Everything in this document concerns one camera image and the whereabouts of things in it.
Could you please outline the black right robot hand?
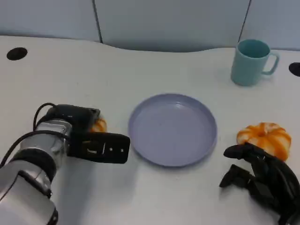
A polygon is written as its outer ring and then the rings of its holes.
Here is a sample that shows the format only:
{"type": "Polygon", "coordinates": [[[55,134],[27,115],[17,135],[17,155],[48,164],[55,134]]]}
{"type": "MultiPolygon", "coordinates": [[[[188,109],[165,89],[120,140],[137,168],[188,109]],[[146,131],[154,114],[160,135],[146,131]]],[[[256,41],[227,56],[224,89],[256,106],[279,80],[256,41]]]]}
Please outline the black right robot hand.
{"type": "Polygon", "coordinates": [[[235,185],[247,189],[255,201],[279,215],[279,225],[299,222],[300,183],[284,161],[248,142],[228,147],[224,156],[249,162],[254,173],[231,165],[220,188],[235,185]]]}

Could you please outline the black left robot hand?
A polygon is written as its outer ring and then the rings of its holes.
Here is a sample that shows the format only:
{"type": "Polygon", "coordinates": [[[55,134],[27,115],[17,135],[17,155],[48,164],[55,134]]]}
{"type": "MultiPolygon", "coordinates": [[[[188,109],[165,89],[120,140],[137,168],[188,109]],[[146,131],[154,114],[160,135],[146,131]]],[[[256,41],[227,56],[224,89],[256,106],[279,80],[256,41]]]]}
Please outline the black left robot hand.
{"type": "Polygon", "coordinates": [[[43,119],[64,120],[72,125],[73,131],[91,132],[99,116],[100,110],[96,108],[60,104],[49,109],[43,119]]]}

